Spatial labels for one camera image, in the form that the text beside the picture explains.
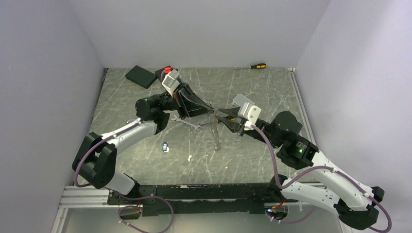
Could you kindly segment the metal arc keyring plate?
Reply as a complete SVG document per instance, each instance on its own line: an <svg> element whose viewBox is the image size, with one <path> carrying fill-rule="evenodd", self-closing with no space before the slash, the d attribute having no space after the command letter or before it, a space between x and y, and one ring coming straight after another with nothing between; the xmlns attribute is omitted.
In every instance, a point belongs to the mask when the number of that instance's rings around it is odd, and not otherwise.
<svg viewBox="0 0 412 233"><path fill-rule="evenodd" d="M208 114L209 124L211 127L212 137L214 140L214 150L219 151L221 149L221 142L218 133L218 120L216 119L215 110Z"/></svg>

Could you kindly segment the blue key tag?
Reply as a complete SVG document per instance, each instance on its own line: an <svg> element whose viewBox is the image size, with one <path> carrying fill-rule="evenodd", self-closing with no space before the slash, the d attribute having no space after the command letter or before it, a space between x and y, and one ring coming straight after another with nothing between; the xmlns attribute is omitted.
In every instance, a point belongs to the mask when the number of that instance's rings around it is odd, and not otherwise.
<svg viewBox="0 0 412 233"><path fill-rule="evenodd" d="M163 145L162 145L162 151L163 151L164 153L168 153L169 150L170 150L170 148L169 148L168 142L164 142Z"/></svg>

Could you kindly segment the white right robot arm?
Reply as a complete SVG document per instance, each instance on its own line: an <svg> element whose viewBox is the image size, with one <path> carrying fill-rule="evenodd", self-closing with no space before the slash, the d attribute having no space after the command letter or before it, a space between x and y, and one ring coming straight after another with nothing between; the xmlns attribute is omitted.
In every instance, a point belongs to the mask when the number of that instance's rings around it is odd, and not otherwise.
<svg viewBox="0 0 412 233"><path fill-rule="evenodd" d="M331 162L308 139L300 135L302 124L289 111L272 122L259 118L260 108L222 109L218 120L231 132L266 143L272 157L274 176L268 187L273 201L292 199L330 211L356 230L374 229L384 190L355 180Z"/></svg>

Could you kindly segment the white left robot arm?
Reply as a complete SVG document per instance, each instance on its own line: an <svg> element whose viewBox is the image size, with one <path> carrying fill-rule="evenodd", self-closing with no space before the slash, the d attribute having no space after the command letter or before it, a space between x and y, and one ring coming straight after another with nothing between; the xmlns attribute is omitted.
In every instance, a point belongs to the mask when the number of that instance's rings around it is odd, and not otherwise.
<svg viewBox="0 0 412 233"><path fill-rule="evenodd" d="M137 118L127 125L104 134L88 133L72 163L74 185L81 187L78 178L86 180L84 186L108 188L120 194L128 204L135 203L140 184L132 177L116 171L117 156L139 141L163 131L170 112L177 111L181 119L213 114L215 109L200 99L187 83L172 91L141 98L135 103Z"/></svg>

